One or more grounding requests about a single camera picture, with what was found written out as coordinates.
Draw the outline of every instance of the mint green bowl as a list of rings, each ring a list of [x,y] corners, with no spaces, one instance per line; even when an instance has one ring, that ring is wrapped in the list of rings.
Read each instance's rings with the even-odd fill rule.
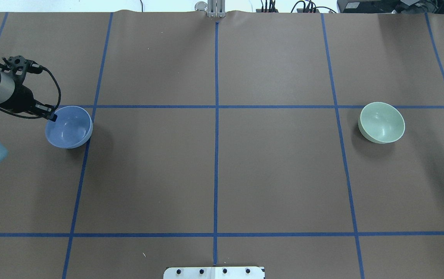
[[[360,114],[358,127],[365,138],[373,143],[393,143],[404,134],[406,125],[401,113],[390,104],[367,104]]]

